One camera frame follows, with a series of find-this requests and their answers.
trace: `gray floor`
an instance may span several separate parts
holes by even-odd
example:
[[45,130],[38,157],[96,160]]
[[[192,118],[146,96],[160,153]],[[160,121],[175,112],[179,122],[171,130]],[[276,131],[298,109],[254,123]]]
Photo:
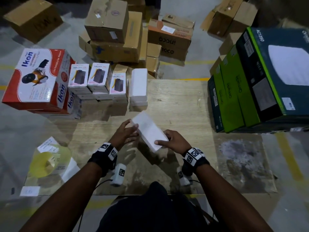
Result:
[[[205,16],[221,0],[162,0],[161,14],[172,13],[196,20],[192,43],[184,67],[173,64],[160,66],[164,79],[209,77],[210,62],[219,56],[221,41],[199,29]],[[41,40],[37,45],[19,37],[10,27],[0,29],[0,86],[8,84],[13,67],[25,47],[65,48],[79,63],[92,60],[78,47],[78,34],[84,30],[83,21],[89,5],[59,4],[64,24]],[[17,111],[0,104],[0,230],[17,231],[47,197],[19,197],[33,150],[36,147],[38,130],[45,119],[26,111]],[[296,182],[288,169],[275,136],[264,136],[265,148],[274,174],[279,178],[277,186],[282,195],[268,223],[275,231],[308,231],[309,229],[309,135],[288,134],[294,155],[304,179]],[[102,215],[107,210],[110,197],[91,198],[86,210],[81,231],[95,231]],[[202,208],[211,214],[206,198],[198,198]]]

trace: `table top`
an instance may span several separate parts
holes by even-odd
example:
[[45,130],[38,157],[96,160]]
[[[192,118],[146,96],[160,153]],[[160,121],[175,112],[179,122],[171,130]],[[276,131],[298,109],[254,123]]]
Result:
[[[193,147],[199,147],[206,153],[208,161],[217,171],[222,169],[221,175],[229,171],[229,168],[220,168],[226,165],[226,159],[220,158],[222,161],[218,162],[217,158],[217,152],[220,152],[218,146],[222,144],[222,140],[226,140],[224,136],[226,134],[216,134],[212,129],[207,81],[148,80],[147,97],[148,107],[145,111],[159,128],[176,130],[182,134]],[[48,120],[44,129],[39,131],[38,140],[39,146],[44,140],[53,136],[61,145],[71,149],[72,157],[80,168],[102,143],[111,138],[123,121],[138,114],[129,108],[128,104],[112,102],[85,101],[82,110],[80,120]],[[262,161],[267,162],[260,136],[246,134],[248,135],[251,137],[248,139],[249,145],[252,141],[259,143],[258,153],[262,153]],[[168,193],[176,191],[183,194],[204,193],[201,185],[196,182],[191,186],[180,186],[176,169],[183,165],[182,156],[167,148],[152,153],[142,141],[128,144],[118,152],[117,163],[123,163],[127,167],[123,185],[112,187],[108,183],[102,184],[94,192],[95,195],[140,195],[146,192],[153,181],[162,184]],[[265,168],[268,173],[269,166],[265,165]],[[230,182],[236,179],[230,174],[226,175]],[[110,176],[107,174],[101,181],[109,179]],[[270,187],[267,189],[262,187],[262,192],[265,189],[267,192],[274,192],[272,175],[264,174],[263,182],[265,179],[269,183],[266,185]],[[41,179],[28,175],[25,181],[25,186],[41,186],[40,195],[51,195],[62,184],[59,175]],[[260,193],[259,191],[260,189],[253,189],[253,193]]]

